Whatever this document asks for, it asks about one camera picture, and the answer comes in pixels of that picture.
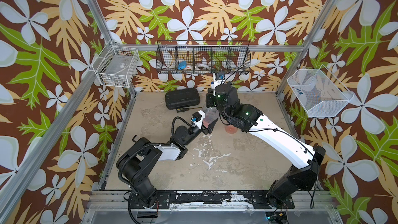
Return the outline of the clear blue spray bottle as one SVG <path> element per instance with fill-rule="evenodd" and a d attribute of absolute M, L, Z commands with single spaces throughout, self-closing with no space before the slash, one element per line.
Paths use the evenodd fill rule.
<path fill-rule="evenodd" d="M 205 118 L 203 119 L 203 125 L 207 128 L 213 121 L 219 118 L 219 112 L 216 107 L 206 107 L 202 108 L 205 113 Z"/>

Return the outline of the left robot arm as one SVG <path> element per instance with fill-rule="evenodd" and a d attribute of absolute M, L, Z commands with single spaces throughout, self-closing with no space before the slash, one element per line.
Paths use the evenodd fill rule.
<path fill-rule="evenodd" d="M 157 189 L 149 175 L 159 161 L 177 161 L 188 152 L 187 146 L 200 134 L 211 134 L 219 117 L 203 111 L 193 113 L 187 122 L 177 116 L 171 124 L 171 137 L 167 143 L 153 143 L 142 137 L 135 141 L 117 161 L 118 178 L 131 190 L 129 200 L 138 198 L 138 203 L 150 208 L 157 201 Z"/>

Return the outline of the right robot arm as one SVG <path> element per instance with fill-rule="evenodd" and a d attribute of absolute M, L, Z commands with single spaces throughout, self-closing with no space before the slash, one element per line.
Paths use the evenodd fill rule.
<path fill-rule="evenodd" d="M 305 144 L 273 123 L 255 106 L 242 104 L 231 82 L 212 83 L 206 94 L 206 106 L 216 108 L 228 125 L 260 138 L 291 162 L 288 172 L 274 181 L 267 192 L 271 206 L 282 206 L 298 190 L 311 191 L 315 188 L 325 155 L 324 148 Z"/>

